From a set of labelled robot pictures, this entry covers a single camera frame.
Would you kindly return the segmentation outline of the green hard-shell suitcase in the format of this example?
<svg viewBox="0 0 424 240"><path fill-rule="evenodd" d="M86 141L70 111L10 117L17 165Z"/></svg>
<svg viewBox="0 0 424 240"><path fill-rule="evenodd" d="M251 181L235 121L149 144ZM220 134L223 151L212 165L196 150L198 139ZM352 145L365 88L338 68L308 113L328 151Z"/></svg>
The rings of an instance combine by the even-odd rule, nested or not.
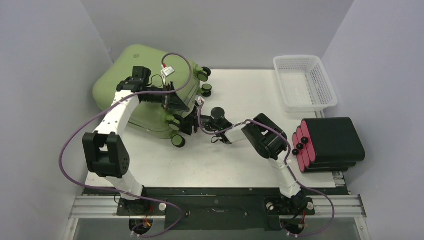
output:
<svg viewBox="0 0 424 240"><path fill-rule="evenodd" d="M127 47L95 83L93 97L105 117L100 136L122 136L130 126L181 148L196 131L198 97L208 97L211 70L172 52L141 44Z"/></svg>

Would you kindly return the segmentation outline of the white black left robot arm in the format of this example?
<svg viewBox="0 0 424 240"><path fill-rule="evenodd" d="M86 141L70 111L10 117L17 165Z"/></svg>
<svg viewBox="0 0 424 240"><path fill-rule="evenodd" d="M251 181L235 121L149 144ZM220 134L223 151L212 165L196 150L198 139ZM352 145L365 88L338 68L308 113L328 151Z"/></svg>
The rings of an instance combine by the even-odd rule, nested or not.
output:
<svg viewBox="0 0 424 240"><path fill-rule="evenodd" d="M82 145L89 172L106 179L120 194L123 205L136 215L143 215L153 199L130 171L130 154L123 142L123 134L136 108L142 103L160 104L165 110L189 111L180 99L175 83L162 87L149 84L151 70L133 67L132 75L122 80L115 89L111 106L93 132L82 137Z"/></svg>

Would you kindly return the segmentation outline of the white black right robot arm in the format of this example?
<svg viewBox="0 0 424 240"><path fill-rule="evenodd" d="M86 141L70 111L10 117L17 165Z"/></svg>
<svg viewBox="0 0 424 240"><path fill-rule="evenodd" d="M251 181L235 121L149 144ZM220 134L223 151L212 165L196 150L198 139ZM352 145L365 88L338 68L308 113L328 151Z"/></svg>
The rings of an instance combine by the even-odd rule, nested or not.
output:
<svg viewBox="0 0 424 240"><path fill-rule="evenodd" d="M283 209L294 214L302 207L302 186L290 167L288 157L279 160L282 152L290 154L288 137L265 114L260 113L254 119L232 124L226 119L225 111L221 107L213 108L210 115L202 115L201 109L195 107L187 117L176 115L175 118L181 123L182 132L188 135L200 130L226 145L249 141L259 156L268 160L273 168L282 195Z"/></svg>

